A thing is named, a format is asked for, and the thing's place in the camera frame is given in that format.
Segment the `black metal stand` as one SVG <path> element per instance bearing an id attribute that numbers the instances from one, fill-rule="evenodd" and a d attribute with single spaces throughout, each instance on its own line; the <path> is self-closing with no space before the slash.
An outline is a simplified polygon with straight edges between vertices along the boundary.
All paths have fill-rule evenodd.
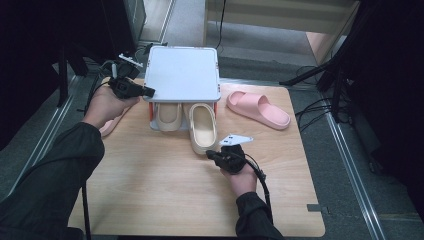
<path id="1" fill-rule="evenodd" d="M 88 73 L 88 67 L 83 57 L 83 49 L 73 42 L 64 44 L 59 50 L 59 101 L 57 104 L 58 107 L 62 107 L 69 96 L 68 66 L 71 66 L 77 76 L 86 76 Z"/>

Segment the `wooden cabinet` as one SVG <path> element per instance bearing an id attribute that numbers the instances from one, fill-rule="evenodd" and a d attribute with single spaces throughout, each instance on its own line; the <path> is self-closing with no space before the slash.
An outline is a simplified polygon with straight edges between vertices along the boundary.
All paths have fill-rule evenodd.
<path id="1" fill-rule="evenodd" d="M 306 33 L 315 60 L 323 63 L 343 35 L 347 35 L 359 9 L 359 0 L 205 0 L 205 21 L 224 21 Z"/>

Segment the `grey tape strip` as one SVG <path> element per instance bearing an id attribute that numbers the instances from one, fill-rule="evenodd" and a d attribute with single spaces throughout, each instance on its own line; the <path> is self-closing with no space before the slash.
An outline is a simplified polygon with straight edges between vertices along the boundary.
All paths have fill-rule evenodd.
<path id="1" fill-rule="evenodd" d="M 320 204 L 307 204 L 307 210 L 308 212 L 320 212 L 326 215 L 330 213 L 328 207 L 321 206 Z"/>

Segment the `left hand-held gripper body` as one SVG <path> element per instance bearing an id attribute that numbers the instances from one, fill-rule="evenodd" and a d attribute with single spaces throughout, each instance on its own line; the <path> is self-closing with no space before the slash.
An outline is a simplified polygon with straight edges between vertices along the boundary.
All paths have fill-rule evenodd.
<path id="1" fill-rule="evenodd" d="M 119 54 L 118 58 L 119 62 L 113 62 L 111 65 L 112 76 L 108 81 L 113 93 L 120 99 L 142 96 L 144 87 L 135 83 L 134 79 L 140 73 L 139 67 L 143 64 L 124 54 Z"/>

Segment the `pink slipper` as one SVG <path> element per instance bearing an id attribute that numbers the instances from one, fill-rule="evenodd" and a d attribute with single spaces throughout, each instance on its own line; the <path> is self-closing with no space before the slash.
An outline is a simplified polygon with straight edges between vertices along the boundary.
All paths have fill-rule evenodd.
<path id="1" fill-rule="evenodd" d="M 226 105 L 233 112 L 276 130 L 286 129 L 291 122 L 289 114 L 271 104 L 265 95 L 234 91 L 227 96 Z"/>
<path id="2" fill-rule="evenodd" d="M 129 108 L 124 109 L 121 115 L 112 120 L 107 121 L 105 125 L 100 129 L 101 136 L 106 137 L 107 135 L 109 135 L 115 129 L 117 124 L 120 122 L 121 118 L 126 114 L 128 110 Z"/>

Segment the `metal floor rail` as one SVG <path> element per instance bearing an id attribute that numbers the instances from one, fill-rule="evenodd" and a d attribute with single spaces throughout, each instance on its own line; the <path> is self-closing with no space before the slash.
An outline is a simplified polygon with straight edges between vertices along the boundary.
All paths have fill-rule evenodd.
<path id="1" fill-rule="evenodd" d="M 347 171 L 349 181 L 358 202 L 361 214 L 368 228 L 372 240 L 387 240 L 385 232 L 382 228 L 378 214 L 374 208 L 374 204 L 366 190 L 364 182 L 355 165 L 353 155 L 347 145 L 345 136 L 342 133 L 340 125 L 328 114 L 326 116 L 328 125 L 332 132 L 333 138 L 337 145 L 339 154 Z"/>
<path id="2" fill-rule="evenodd" d="M 57 106 L 59 92 L 54 92 L 0 151 L 0 200 L 10 195 L 25 171 L 46 154 L 63 122 L 69 119 L 68 112 L 83 81 L 83 77 L 72 76 L 64 103 Z"/>

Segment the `person's right hand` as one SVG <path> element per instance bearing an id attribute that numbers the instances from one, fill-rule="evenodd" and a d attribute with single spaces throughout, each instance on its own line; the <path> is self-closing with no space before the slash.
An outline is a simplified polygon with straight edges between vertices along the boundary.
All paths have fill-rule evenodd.
<path id="1" fill-rule="evenodd" d="M 257 176 L 249 165 L 245 165 L 237 174 L 231 174 L 223 169 L 220 172 L 229 181 L 232 191 L 237 197 L 255 192 L 257 189 Z"/>

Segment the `dark curtain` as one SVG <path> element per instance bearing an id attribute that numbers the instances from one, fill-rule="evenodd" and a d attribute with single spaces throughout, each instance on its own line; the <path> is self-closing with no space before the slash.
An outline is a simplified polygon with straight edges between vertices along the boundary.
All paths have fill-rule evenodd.
<path id="1" fill-rule="evenodd" d="M 379 145 L 372 158 L 424 221 L 424 0 L 359 0 L 343 61 L 350 98 Z"/>

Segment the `white two-tier shoe rack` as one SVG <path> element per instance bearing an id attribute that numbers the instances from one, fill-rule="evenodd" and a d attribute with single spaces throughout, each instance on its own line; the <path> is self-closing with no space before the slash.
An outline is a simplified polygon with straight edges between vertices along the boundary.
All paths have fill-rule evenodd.
<path id="1" fill-rule="evenodd" d="M 145 86 L 155 90 L 149 103 L 150 127 L 156 123 L 159 103 L 213 104 L 221 98 L 217 51 L 214 48 L 154 46 L 145 72 Z"/>

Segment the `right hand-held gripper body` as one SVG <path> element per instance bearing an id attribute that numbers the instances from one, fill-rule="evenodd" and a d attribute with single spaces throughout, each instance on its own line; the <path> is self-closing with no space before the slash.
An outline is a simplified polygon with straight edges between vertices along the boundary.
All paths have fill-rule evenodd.
<path id="1" fill-rule="evenodd" d="M 229 173 L 238 173 L 246 164 L 242 144 L 252 141 L 252 137 L 229 134 L 219 142 L 221 146 L 221 150 L 219 152 L 222 154 L 222 159 L 214 160 L 215 164 Z"/>

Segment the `black tripod stand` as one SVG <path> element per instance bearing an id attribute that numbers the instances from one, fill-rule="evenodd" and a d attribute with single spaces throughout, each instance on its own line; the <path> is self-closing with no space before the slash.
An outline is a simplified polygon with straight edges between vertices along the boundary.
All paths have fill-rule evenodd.
<path id="1" fill-rule="evenodd" d="M 330 60 L 326 61 L 325 63 L 316 66 L 293 79 L 280 81 L 279 84 L 282 86 L 294 86 L 304 80 L 307 80 L 308 78 L 321 74 L 316 88 L 319 92 L 326 92 L 330 88 L 333 88 L 330 113 L 333 119 L 337 123 L 340 123 L 341 118 L 339 117 L 339 113 L 341 111 L 340 100 L 342 96 L 342 85 L 343 81 L 346 79 L 343 70 L 344 58 L 345 53 L 342 50 L 339 50 Z"/>

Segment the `person's left hand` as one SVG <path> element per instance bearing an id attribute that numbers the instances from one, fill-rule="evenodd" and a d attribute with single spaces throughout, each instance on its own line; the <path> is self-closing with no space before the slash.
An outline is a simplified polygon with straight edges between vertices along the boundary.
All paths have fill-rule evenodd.
<path id="1" fill-rule="evenodd" d="M 139 101 L 139 97 L 119 99 L 110 87 L 102 86 L 95 91 L 82 121 L 100 129 L 108 121 L 121 116 L 125 109 L 134 106 Z"/>

